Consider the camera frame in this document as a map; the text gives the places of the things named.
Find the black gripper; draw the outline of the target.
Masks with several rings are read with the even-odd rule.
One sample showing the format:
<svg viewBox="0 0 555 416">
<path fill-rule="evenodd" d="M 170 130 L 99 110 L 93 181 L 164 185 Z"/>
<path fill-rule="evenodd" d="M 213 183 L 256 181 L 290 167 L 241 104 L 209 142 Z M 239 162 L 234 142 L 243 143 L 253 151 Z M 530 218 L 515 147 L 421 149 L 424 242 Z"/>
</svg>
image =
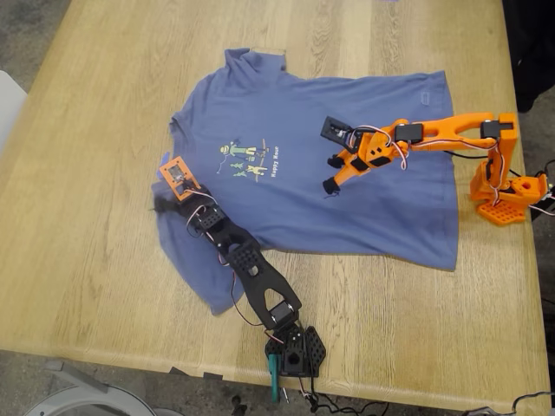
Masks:
<svg viewBox="0 0 555 416">
<path fill-rule="evenodd" d="M 217 199 L 208 190 L 185 190 L 160 192 L 153 200 L 152 211 L 163 213 L 174 211 L 186 220 L 186 231 L 191 237 L 227 237 L 228 219 Z"/>
</svg>

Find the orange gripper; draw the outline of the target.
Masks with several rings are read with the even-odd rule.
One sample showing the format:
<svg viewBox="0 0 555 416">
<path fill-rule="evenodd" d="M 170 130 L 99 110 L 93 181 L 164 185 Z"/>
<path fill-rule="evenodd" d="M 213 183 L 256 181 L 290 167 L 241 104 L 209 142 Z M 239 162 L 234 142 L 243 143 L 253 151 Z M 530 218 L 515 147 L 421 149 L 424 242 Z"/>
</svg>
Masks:
<svg viewBox="0 0 555 416">
<path fill-rule="evenodd" d="M 341 185 L 348 179 L 385 166 L 395 159 L 400 159 L 401 169 L 406 170 L 408 145 L 395 142 L 395 128 L 396 125 L 353 127 L 345 136 L 347 148 L 327 160 L 329 166 L 341 169 L 323 182 L 326 193 L 339 193 Z"/>
</svg>

